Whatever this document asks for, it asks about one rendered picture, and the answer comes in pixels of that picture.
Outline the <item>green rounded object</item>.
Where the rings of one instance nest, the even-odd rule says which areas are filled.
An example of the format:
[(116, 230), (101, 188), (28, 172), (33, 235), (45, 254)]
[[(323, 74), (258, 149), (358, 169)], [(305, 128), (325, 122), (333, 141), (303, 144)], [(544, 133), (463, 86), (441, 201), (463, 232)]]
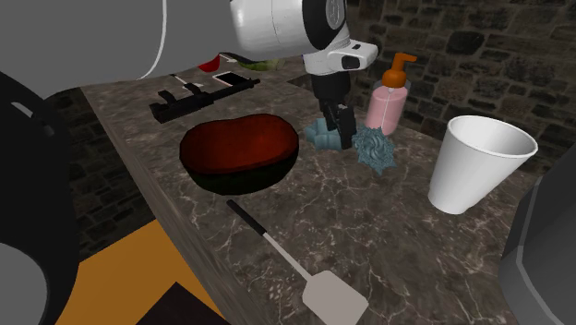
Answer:
[(244, 58), (237, 58), (236, 62), (238, 63), (239, 66), (254, 71), (274, 71), (282, 69), (285, 65), (286, 60), (280, 58), (265, 61), (250, 61)]

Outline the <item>thin white pen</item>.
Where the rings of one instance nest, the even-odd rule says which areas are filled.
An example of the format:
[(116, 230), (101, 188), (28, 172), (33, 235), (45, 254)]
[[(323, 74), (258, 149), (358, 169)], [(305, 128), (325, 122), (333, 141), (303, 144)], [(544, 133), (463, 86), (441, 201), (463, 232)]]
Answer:
[(185, 88), (185, 89), (186, 89), (186, 87), (187, 87), (188, 85), (194, 85), (195, 87), (198, 87), (198, 88), (204, 87), (203, 84), (196, 83), (196, 82), (188, 82), (188, 81), (180, 78), (180, 77), (177, 76), (176, 74), (170, 74), (170, 76), (173, 77), (173, 78), (175, 78), (175, 79), (177, 79), (179, 82), (181, 82), (181, 83), (183, 84), (183, 88)]

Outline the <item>dark bowl with red inside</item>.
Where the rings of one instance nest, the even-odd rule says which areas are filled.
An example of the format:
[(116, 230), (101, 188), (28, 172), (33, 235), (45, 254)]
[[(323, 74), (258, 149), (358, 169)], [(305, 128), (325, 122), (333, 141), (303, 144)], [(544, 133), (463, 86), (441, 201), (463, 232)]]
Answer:
[(271, 187), (290, 172), (299, 154), (293, 126), (274, 114), (250, 114), (194, 126), (180, 142), (179, 158), (201, 188), (245, 195)]

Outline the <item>red rounded object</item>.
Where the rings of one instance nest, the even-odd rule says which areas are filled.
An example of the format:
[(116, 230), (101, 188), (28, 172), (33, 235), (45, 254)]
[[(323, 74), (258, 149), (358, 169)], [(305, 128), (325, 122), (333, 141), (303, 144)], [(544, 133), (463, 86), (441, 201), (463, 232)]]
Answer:
[(209, 62), (201, 64), (198, 68), (206, 73), (217, 71), (220, 68), (221, 57), (217, 54), (213, 59)]

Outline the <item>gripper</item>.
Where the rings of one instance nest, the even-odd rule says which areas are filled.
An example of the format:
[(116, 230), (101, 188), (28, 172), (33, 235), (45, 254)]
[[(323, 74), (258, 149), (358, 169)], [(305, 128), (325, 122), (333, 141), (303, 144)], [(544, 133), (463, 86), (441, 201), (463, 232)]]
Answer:
[[(345, 97), (351, 89), (350, 74), (347, 71), (336, 72), (324, 76), (311, 76), (314, 96), (320, 103), (326, 127), (329, 131), (338, 128), (343, 150), (353, 146), (352, 137), (356, 133), (354, 108), (344, 105)], [(337, 115), (330, 103), (336, 103)]]

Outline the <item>blue-grey lumpy object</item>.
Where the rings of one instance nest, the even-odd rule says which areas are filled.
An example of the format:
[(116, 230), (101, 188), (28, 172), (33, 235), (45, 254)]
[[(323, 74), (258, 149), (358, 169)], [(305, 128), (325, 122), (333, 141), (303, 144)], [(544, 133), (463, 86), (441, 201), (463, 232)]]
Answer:
[(312, 143), (316, 150), (342, 151), (341, 137), (337, 129), (328, 130), (326, 119), (317, 118), (311, 125), (305, 127), (306, 140)]

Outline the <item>white paper cup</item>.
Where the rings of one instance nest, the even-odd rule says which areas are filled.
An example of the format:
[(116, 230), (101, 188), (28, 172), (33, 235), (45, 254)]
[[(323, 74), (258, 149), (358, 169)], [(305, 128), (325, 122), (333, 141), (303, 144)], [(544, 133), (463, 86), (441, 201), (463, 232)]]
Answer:
[(538, 151), (522, 129), (480, 115), (452, 118), (431, 176), (428, 199), (438, 210), (459, 215)]

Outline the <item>pink soap dispenser, orange pump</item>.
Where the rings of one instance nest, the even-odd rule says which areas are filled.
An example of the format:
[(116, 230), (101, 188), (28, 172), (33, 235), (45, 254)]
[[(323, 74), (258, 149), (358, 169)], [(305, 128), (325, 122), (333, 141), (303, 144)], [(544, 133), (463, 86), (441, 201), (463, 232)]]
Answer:
[(394, 55), (391, 67), (383, 73), (378, 87), (371, 93), (364, 122), (366, 127), (379, 128), (385, 136), (394, 132), (402, 116), (410, 88), (404, 65), (406, 62), (413, 63), (416, 60), (417, 57), (411, 54)]

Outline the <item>white phone with black screen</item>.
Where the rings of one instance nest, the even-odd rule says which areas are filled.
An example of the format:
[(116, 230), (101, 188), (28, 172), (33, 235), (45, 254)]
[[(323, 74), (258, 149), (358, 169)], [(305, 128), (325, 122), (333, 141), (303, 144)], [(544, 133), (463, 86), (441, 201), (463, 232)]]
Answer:
[(221, 82), (228, 87), (249, 86), (250, 79), (242, 77), (232, 71), (225, 71), (212, 76), (213, 79)]

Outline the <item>black toy gun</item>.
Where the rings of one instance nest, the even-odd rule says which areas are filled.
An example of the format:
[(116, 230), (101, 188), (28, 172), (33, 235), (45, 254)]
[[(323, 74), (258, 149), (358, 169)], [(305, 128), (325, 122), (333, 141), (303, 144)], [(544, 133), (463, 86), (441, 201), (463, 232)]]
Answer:
[(166, 103), (152, 103), (150, 110), (153, 117), (161, 124), (175, 120), (187, 114), (192, 114), (202, 108), (214, 104), (215, 101), (236, 94), (237, 92), (251, 89), (259, 84), (259, 79), (249, 78), (237, 85), (225, 89), (216, 90), (212, 93), (201, 90), (192, 83), (185, 84), (185, 88), (192, 92), (192, 95), (176, 99), (168, 90), (161, 90), (158, 95), (166, 100)]

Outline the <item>blue-grey spiky swirl object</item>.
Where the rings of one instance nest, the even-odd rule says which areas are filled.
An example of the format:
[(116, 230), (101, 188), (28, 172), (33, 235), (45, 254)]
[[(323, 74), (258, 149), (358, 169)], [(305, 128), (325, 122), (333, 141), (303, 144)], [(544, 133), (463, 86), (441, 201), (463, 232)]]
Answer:
[(395, 145), (382, 133), (380, 127), (360, 125), (352, 141), (358, 161), (375, 170), (378, 175), (382, 175), (388, 168), (396, 167), (393, 158)]

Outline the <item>dark grey rounded object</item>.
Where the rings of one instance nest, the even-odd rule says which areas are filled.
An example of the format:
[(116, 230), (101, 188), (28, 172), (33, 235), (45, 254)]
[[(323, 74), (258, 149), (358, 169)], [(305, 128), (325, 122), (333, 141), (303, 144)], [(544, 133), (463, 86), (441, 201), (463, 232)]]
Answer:
[(576, 144), (521, 199), (498, 283), (518, 325), (576, 325)]

